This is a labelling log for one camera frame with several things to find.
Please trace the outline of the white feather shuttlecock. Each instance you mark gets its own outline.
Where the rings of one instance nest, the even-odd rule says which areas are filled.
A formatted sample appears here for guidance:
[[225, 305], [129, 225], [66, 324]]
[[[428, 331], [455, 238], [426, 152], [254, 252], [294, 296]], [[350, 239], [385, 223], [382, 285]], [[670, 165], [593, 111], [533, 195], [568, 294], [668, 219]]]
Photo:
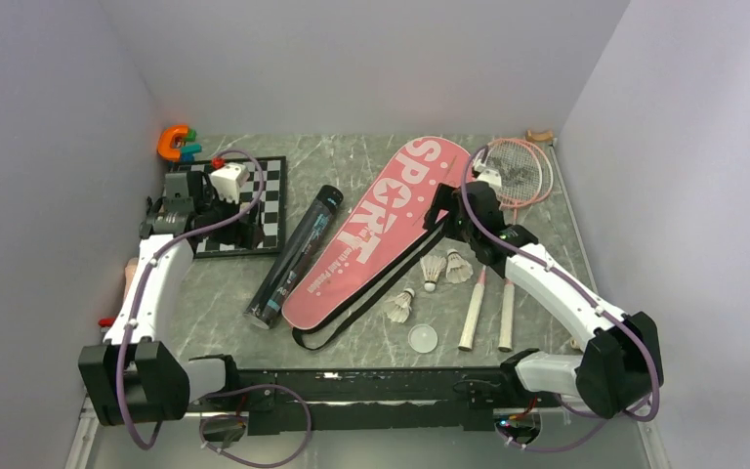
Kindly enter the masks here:
[[446, 269], [446, 258], [439, 255], [425, 255], [420, 260], [424, 278], [424, 290], [434, 292], [437, 289], [440, 275]]
[[413, 288], [404, 288], [398, 295], [387, 302], [385, 309], [387, 318], [395, 323], [405, 323], [412, 311], [414, 297], [415, 290]]
[[449, 283], [459, 284], [469, 280], [474, 274], [472, 264], [456, 249], [446, 251], [445, 278]]

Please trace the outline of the pink racket bag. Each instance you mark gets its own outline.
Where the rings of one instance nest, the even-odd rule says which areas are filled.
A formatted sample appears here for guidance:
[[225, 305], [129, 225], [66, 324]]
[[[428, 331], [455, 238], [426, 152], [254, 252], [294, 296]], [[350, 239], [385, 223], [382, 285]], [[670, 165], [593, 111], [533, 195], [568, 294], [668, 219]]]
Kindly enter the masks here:
[[[441, 240], [444, 214], [429, 229], [425, 216], [439, 187], [460, 184], [469, 158], [460, 145], [433, 136], [394, 154], [282, 306], [299, 347], [342, 318], [328, 338], [334, 341]], [[373, 286], [378, 294], [369, 292]]]

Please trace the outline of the black shuttlecock tube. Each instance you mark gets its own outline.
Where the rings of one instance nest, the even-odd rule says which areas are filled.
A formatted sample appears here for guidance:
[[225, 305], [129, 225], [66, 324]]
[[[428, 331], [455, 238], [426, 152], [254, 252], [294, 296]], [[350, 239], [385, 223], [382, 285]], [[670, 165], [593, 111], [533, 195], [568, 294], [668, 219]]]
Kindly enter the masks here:
[[265, 330], [276, 325], [283, 304], [302, 280], [343, 199], [334, 186], [320, 188], [250, 301], [244, 316], [251, 324]]

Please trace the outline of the translucent tube lid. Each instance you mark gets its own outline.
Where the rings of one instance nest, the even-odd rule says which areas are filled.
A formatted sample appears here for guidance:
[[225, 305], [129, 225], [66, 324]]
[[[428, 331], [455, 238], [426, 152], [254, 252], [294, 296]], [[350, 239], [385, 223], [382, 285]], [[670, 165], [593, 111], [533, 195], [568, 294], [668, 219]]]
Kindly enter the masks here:
[[438, 345], [438, 334], [428, 324], [413, 325], [408, 332], [409, 347], [418, 354], [428, 354]]

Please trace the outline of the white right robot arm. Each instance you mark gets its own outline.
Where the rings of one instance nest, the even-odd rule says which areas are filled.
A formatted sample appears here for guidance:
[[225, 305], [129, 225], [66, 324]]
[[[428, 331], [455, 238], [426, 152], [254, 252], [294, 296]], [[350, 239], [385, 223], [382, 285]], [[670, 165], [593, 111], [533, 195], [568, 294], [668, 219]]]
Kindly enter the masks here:
[[664, 382], [657, 327], [608, 303], [563, 268], [522, 225], [506, 223], [493, 188], [471, 182], [437, 186], [424, 227], [467, 243], [477, 260], [524, 290], [576, 340], [579, 356], [520, 353], [506, 361], [499, 392], [510, 405], [538, 393], [577, 397], [603, 419], [639, 421], [659, 411]]

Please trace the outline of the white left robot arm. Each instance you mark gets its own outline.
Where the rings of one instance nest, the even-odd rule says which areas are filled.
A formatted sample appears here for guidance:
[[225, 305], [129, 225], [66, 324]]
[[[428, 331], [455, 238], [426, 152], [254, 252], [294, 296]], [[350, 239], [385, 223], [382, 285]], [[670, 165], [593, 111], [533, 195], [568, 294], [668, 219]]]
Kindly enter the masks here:
[[212, 173], [167, 174], [163, 193], [140, 226], [136, 270], [112, 327], [82, 349], [78, 368], [103, 426], [178, 420], [204, 398], [234, 407], [241, 383], [220, 356], [179, 361], [165, 334], [197, 245], [221, 237], [255, 248], [263, 237], [261, 197], [267, 175], [253, 163], [228, 163]]

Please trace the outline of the orange teal toy blocks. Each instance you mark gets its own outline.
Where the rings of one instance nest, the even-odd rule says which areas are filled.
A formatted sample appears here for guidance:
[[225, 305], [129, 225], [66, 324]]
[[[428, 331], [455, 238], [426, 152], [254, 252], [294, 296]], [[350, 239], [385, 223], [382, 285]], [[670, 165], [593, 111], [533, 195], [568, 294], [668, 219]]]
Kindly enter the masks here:
[[194, 161], [202, 152], [197, 141], [196, 130], [187, 124], [178, 124], [167, 128], [157, 142], [157, 154], [169, 162]]

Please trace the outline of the black white chessboard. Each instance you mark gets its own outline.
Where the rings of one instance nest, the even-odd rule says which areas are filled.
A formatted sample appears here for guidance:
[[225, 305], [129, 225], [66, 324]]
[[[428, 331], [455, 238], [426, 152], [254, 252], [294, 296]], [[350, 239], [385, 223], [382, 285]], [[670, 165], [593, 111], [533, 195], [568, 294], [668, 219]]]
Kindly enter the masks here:
[[[230, 154], [222, 157], [225, 163], [239, 163], [245, 165], [251, 172], [247, 182], [241, 186], [241, 203], [251, 201], [253, 192], [259, 184], [253, 182], [257, 173], [253, 163], [244, 156]], [[285, 201], [287, 183], [287, 161], [285, 156], [261, 156], [258, 158], [263, 176], [266, 181], [261, 195], [261, 211], [258, 218], [263, 228], [263, 237], [257, 247], [243, 249], [232, 244], [215, 241], [207, 237], [199, 242], [195, 248], [195, 259], [225, 259], [241, 256], [276, 255], [281, 252], [286, 240]], [[169, 172], [204, 171], [211, 173], [215, 170], [208, 160], [185, 161], [169, 164]]]

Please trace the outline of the small wooden arch block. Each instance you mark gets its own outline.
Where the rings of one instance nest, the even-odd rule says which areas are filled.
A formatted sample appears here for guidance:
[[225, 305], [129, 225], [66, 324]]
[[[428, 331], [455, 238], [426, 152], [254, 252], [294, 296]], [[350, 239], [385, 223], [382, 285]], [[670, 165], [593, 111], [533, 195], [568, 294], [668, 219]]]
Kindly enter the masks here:
[[525, 139], [531, 143], [546, 143], [549, 145], [555, 139], [555, 134], [552, 130], [534, 131], [527, 129]]

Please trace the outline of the red clamp knob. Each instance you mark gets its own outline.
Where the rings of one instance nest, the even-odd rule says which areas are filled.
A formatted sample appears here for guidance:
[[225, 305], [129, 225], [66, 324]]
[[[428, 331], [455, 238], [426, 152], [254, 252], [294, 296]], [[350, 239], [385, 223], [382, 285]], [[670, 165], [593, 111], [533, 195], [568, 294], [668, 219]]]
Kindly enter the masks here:
[[115, 323], [115, 317], [101, 318], [98, 320], [98, 326], [100, 328], [110, 328]]

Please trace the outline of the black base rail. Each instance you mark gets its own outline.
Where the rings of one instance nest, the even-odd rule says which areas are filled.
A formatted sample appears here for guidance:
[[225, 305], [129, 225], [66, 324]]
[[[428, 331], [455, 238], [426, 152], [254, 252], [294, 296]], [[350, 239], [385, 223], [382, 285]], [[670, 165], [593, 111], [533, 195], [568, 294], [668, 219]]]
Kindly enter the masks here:
[[189, 412], [239, 414], [251, 436], [282, 432], [452, 428], [491, 431], [499, 420], [556, 408], [506, 365], [416, 368], [240, 369], [229, 397]]

